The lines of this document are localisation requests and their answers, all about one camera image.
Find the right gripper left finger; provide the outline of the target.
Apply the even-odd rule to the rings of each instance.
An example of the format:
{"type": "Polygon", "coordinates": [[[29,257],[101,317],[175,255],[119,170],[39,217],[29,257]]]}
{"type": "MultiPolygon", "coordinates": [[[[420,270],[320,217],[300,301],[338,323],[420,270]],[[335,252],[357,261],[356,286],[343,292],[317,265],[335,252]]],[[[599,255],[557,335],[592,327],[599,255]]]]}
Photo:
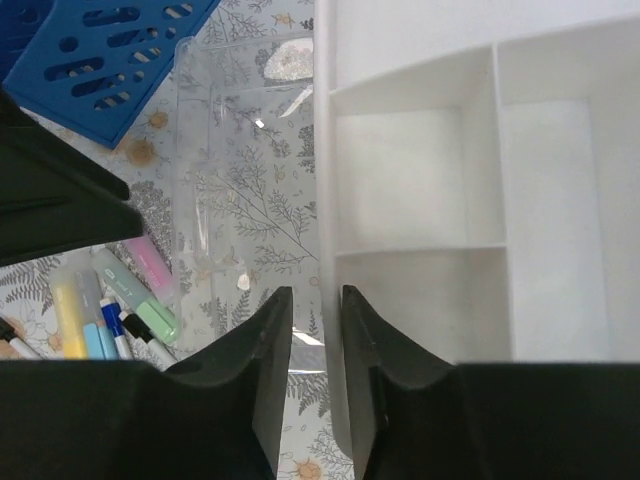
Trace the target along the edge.
{"type": "Polygon", "coordinates": [[[166,370],[177,382],[179,479],[277,476],[292,344],[293,291],[166,370]]]}

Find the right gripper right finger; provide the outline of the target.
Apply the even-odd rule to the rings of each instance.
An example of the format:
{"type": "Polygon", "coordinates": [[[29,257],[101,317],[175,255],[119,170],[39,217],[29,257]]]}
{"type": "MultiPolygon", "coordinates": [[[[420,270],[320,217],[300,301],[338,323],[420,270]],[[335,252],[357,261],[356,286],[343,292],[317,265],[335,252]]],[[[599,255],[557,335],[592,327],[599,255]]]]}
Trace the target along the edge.
{"type": "Polygon", "coordinates": [[[341,323],[356,477],[453,478],[452,366],[391,326],[352,285],[343,288],[341,323]]]}

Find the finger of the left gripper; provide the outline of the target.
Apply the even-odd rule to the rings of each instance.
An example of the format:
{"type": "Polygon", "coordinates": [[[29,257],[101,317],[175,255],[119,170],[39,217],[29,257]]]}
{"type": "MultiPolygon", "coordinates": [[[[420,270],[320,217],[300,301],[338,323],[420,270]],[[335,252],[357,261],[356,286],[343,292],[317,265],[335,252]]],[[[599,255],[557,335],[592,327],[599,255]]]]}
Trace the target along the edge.
{"type": "Polygon", "coordinates": [[[15,189],[29,180],[51,192],[88,188],[120,201],[130,198],[126,182],[44,128],[2,91],[1,184],[15,189]]]}
{"type": "Polygon", "coordinates": [[[1,265],[138,237],[143,220],[112,200],[50,197],[1,206],[1,265]]]}

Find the clear plastic drawer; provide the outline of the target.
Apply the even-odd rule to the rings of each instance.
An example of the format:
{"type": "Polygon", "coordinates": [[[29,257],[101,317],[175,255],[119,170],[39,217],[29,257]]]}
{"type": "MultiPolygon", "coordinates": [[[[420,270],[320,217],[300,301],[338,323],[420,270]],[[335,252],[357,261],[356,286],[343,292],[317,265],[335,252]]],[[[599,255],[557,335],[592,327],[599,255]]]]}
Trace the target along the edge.
{"type": "Polygon", "coordinates": [[[311,33],[181,42],[171,200],[180,348],[194,353],[294,292],[289,371],[326,370],[311,33]]]}

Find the white drawer organizer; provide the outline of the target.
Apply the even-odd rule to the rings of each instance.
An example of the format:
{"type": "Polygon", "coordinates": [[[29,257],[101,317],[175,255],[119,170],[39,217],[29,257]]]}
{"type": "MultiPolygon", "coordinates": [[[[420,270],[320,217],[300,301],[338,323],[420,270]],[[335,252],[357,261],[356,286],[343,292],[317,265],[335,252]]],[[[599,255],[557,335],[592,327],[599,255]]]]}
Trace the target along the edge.
{"type": "Polygon", "coordinates": [[[314,107],[333,433],[357,287],[450,361],[639,358],[639,5],[320,1],[314,107]]]}

